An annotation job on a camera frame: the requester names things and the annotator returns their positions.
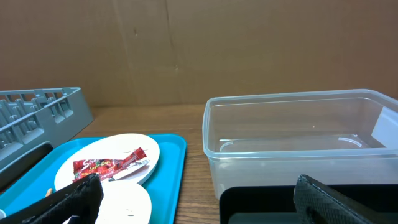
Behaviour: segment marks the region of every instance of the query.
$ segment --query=gray dish rack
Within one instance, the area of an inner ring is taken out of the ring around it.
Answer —
[[[92,121],[80,88],[0,91],[0,189]]]

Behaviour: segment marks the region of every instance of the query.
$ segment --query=plastic storage bin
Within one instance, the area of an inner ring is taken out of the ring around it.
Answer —
[[[203,149],[217,198],[230,187],[398,184],[398,101],[372,90],[212,98]]]
[[[0,189],[92,121],[80,88],[0,91]]]

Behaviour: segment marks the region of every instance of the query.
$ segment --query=wooden surface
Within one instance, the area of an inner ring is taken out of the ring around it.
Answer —
[[[3,0],[0,90],[90,106],[370,88],[398,97],[396,0]]]
[[[76,138],[121,133],[174,133],[184,137],[187,155],[175,223],[219,223],[218,200],[202,148],[204,105],[92,108],[91,111],[95,120]]]

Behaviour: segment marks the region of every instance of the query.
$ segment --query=brown cardboard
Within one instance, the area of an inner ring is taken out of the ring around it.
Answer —
[[[91,106],[370,88],[398,97],[398,2],[0,2],[0,89],[80,86]]]

